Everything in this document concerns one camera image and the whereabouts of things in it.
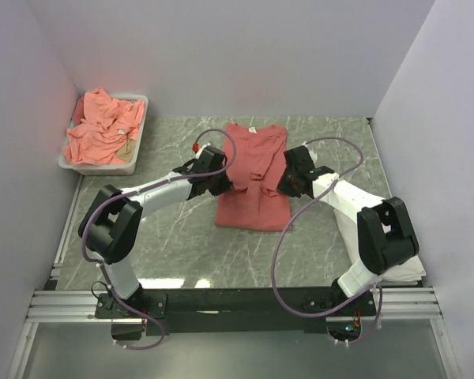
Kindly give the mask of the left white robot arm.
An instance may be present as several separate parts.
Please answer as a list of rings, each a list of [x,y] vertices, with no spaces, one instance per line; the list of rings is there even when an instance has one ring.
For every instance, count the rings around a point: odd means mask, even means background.
[[[163,178],[128,189],[107,185],[98,192],[78,228],[81,252],[86,261],[99,265],[121,315],[133,317],[145,308],[143,288],[129,259],[141,221],[205,192],[216,197],[231,190],[227,162],[223,151],[207,144]]]

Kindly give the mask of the red t-shirt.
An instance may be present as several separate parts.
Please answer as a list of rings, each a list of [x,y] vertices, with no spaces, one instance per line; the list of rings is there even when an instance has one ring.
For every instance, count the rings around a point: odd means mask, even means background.
[[[253,231],[282,231],[291,218],[289,198],[277,191],[286,168],[288,131],[283,126],[245,128],[228,124],[224,142],[233,189],[218,197],[215,225]]]

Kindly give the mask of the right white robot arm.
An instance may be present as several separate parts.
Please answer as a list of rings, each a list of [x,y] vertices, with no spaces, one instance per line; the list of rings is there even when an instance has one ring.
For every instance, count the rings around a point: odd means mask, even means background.
[[[331,306],[341,315],[358,305],[356,294],[381,280],[418,282],[426,275],[418,258],[419,243],[405,203],[368,193],[326,167],[316,167],[307,146],[284,153],[285,171],[278,191],[307,195],[333,208],[351,262],[333,282]]]

